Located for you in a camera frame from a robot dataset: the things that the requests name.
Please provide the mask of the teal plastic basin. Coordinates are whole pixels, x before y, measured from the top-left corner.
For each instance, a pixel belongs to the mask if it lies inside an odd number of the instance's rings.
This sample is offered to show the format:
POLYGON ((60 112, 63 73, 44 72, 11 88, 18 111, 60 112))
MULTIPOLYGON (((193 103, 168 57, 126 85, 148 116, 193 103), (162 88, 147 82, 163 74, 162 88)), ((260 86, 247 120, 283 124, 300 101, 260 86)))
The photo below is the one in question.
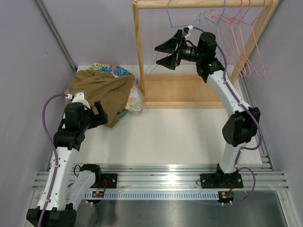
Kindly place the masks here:
POLYGON ((127 113, 128 113, 128 110, 127 110, 127 109, 124 109, 122 112, 119 112, 117 115, 118 115, 120 118, 123 118, 127 113))

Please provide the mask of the wooden clothes rack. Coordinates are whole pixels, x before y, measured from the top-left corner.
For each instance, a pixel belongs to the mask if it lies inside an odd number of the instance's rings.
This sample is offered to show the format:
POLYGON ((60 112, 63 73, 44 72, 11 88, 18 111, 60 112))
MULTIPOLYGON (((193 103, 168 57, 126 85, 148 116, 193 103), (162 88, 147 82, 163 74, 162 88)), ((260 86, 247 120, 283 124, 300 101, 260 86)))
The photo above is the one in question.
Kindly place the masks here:
MULTIPOLYGON (((241 6, 241 0, 227 1, 227 9, 230 12, 234 12, 235 8, 241 6)), ((147 68, 143 66, 139 12, 143 9, 166 10, 167 3, 168 0, 134 0, 132 2, 140 71, 140 89, 144 97, 144 106, 151 109, 222 108, 223 105, 214 90, 194 74, 188 72, 157 73, 154 70, 149 76, 146 75, 145 70, 147 68)), ((223 0, 173 0, 169 10, 180 9, 182 19, 188 20, 189 16, 185 13, 186 9, 201 9, 201 11, 208 11, 210 9, 222 10, 223 7, 223 0)), ((252 22, 262 9, 262 6, 252 7, 246 19, 249 22, 252 22)), ((195 26, 211 31, 204 19, 202 19, 201 24, 195 23, 195 26)), ((251 28, 245 28, 244 34, 246 35, 247 42, 251 34, 251 28)), ((260 74, 263 73, 262 66, 259 62, 253 65, 260 74)))

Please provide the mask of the yellow lemon print skirt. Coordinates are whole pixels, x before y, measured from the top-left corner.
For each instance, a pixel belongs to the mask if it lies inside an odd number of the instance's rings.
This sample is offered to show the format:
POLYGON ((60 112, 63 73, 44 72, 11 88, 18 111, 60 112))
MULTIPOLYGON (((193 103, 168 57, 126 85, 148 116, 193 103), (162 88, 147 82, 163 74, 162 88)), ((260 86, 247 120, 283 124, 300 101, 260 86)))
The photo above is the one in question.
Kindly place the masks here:
POLYGON ((95 62, 91 66, 89 66, 87 69, 101 71, 101 72, 111 72, 112 65, 95 62))

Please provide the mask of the blue floral skirt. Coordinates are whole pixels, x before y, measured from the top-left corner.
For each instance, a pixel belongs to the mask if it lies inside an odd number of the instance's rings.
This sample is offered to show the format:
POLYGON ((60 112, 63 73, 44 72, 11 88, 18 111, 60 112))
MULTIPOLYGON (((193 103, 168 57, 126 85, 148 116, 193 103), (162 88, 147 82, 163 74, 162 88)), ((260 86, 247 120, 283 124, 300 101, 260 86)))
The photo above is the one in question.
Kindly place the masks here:
POLYGON ((106 67, 103 68, 103 71, 111 72, 117 77, 131 74, 128 70, 116 65, 107 65, 106 67))

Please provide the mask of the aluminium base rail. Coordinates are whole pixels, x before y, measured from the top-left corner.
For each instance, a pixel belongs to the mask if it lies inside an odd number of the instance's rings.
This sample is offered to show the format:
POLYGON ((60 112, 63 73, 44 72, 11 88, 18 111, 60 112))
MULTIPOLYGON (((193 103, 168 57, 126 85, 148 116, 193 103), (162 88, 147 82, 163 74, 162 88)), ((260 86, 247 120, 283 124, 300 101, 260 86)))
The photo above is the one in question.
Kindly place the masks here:
POLYGON ((109 180, 114 188, 106 188, 106 199, 193 199, 214 200, 219 191, 238 191, 236 183, 245 195, 250 191, 287 191, 289 189, 283 172, 275 171, 270 163, 250 165, 240 171, 241 179, 227 188, 207 188, 201 174, 215 171, 214 164, 201 165, 115 165, 101 164, 102 174, 117 174, 109 180))

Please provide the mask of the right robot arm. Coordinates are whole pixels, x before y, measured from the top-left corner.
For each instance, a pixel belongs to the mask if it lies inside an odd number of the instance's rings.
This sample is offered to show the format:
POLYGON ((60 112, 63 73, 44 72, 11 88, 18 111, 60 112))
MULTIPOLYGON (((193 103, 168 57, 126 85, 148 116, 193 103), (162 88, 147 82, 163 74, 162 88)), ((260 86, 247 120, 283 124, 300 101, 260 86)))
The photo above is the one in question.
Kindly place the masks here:
POLYGON ((201 174, 200 182, 203 189, 240 189, 243 188, 238 161, 243 149, 256 136, 260 110, 245 102, 227 77, 226 63, 216 57, 216 50, 221 50, 216 36, 210 32, 202 32, 197 45, 188 41, 191 28, 178 30, 173 37, 156 46, 157 52, 167 56, 156 63, 167 69, 174 70, 182 60, 194 62, 196 71, 202 80, 218 95, 228 116, 222 128, 226 142, 223 157, 212 174, 201 174))

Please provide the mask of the blue wire hanger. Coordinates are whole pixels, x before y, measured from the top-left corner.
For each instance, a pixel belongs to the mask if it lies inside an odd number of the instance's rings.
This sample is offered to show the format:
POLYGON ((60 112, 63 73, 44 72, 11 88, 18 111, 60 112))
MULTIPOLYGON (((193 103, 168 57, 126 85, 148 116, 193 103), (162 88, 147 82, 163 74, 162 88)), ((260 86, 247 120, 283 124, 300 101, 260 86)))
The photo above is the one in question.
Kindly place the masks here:
POLYGON ((210 22, 211 24, 216 26, 217 29, 217 35, 218 35, 218 41, 219 41, 219 45, 221 46, 221 39, 220 39, 220 32, 219 32, 219 24, 222 21, 222 17, 223 14, 225 13, 227 7, 227 1, 224 0, 224 7, 222 12, 219 14, 218 19, 212 19, 211 13, 210 11, 201 11, 199 13, 199 16, 192 22, 192 26, 195 25, 195 23, 201 24, 202 23, 202 19, 204 19, 206 22, 210 22))
MULTIPOLYGON (((169 20, 169 30, 167 31, 166 37, 163 41, 167 41, 169 39, 169 35, 170 35, 171 31, 174 28, 181 28, 182 27, 182 26, 175 26, 172 22, 170 12, 169 12, 169 7, 170 7, 171 2, 172 2, 172 0, 169 0, 168 3, 167 3, 167 6, 166 6, 167 17, 168 17, 168 20, 169 20)), ((154 61, 145 70, 145 73, 146 73, 147 76, 149 76, 158 67, 158 64, 156 64, 156 61, 158 60, 159 54, 160 54, 160 51, 157 51, 157 54, 155 55, 154 61)))

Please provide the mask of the brown pleated skirt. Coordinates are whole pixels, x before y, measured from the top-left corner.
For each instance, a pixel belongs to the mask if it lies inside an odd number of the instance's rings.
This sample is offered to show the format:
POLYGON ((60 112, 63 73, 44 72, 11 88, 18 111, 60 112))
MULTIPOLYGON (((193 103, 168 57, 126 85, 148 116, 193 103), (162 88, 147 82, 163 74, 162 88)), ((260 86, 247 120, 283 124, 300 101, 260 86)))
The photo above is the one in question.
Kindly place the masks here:
POLYGON ((97 110, 93 105, 99 101, 108 118, 105 126, 113 128, 121 119, 118 114, 126 107, 134 79, 133 74, 115 77, 111 72, 80 70, 75 74, 68 91, 73 95, 83 91, 94 113, 97 110))

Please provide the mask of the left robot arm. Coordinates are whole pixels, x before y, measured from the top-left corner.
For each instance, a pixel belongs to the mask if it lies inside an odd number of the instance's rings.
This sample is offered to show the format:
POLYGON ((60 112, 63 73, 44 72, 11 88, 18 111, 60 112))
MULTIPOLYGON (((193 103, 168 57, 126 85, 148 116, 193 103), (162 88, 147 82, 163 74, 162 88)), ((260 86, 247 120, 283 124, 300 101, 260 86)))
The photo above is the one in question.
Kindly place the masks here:
POLYGON ((96 164, 80 167, 77 179, 69 184, 71 168, 79 153, 88 129, 108 122, 100 102, 91 107, 81 102, 70 103, 64 110, 53 143, 53 160, 43 195, 36 208, 27 211, 27 220, 35 227, 72 227, 75 225, 78 206, 92 187, 105 185, 101 168, 96 164))

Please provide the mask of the pastel floral skirt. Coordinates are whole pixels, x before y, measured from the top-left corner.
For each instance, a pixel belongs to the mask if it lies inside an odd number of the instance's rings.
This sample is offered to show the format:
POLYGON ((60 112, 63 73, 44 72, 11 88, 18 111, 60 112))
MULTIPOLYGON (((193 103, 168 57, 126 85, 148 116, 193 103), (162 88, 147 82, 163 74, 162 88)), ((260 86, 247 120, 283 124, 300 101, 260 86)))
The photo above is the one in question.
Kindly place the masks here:
POLYGON ((143 95, 138 86, 138 79, 134 80, 125 109, 135 114, 143 111, 143 95))

